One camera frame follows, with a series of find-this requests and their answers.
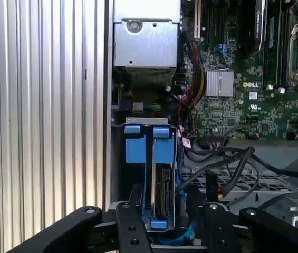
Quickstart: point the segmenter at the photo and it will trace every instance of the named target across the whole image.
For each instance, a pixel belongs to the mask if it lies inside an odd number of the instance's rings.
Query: blue plastic tab
[[[126,139],[126,163],[146,163],[145,136],[140,139]]]
[[[155,139],[154,144],[154,158],[155,163],[173,164],[174,163],[174,138],[170,139]]]
[[[126,125],[124,133],[140,133],[140,125]]]
[[[166,229],[168,223],[166,220],[151,220],[151,226],[154,229]]]
[[[156,127],[153,128],[154,138],[170,138],[169,128]]]

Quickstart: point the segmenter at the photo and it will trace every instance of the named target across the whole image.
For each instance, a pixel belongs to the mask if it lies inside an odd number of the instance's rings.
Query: white label
[[[183,146],[185,146],[187,148],[191,148],[191,142],[188,138],[183,138],[182,139],[182,144],[183,144]]]
[[[256,99],[258,99],[258,93],[257,92],[250,92],[249,93],[249,99],[250,100],[256,100]]]
[[[274,44],[274,17],[270,19],[270,40],[268,41],[268,48],[272,48]]]
[[[250,104],[249,109],[254,111],[261,110],[261,108],[257,104]]]
[[[259,88],[259,84],[258,83],[243,82],[243,87],[244,88]]]

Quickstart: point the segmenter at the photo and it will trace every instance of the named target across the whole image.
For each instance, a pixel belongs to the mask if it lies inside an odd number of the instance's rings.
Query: screw hole
[[[130,241],[131,245],[138,245],[139,244],[139,240],[134,239]]]
[[[135,231],[135,230],[136,230],[136,227],[131,226],[131,227],[128,228],[128,230],[129,230],[129,231]]]
[[[227,246],[227,243],[226,243],[224,240],[221,240],[221,241],[220,241],[220,244],[221,244],[222,246],[224,246],[224,247]]]

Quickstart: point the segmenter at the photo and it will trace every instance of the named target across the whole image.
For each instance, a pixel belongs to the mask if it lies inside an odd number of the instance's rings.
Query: sticker
[[[250,104],[248,108],[252,111],[261,110],[261,107],[259,107],[257,104]]]
[[[258,93],[257,92],[250,92],[249,93],[249,99],[250,100],[256,100],[256,99],[258,99]]]
[[[183,146],[185,146],[187,148],[191,148],[191,142],[188,138],[183,138],[182,139],[182,144],[183,144]]]

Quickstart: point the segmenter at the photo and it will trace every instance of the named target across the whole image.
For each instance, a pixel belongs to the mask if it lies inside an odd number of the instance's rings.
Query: screw
[[[89,208],[87,211],[85,211],[86,213],[94,213],[96,210],[94,208]]]
[[[216,210],[218,209],[218,206],[216,204],[210,204],[210,208]]]
[[[249,215],[256,215],[256,212],[255,211],[253,211],[253,210],[251,210],[251,209],[248,209],[247,210],[247,213],[249,214]]]
[[[137,22],[131,22],[129,26],[130,26],[130,29],[133,31],[136,31],[139,27]]]

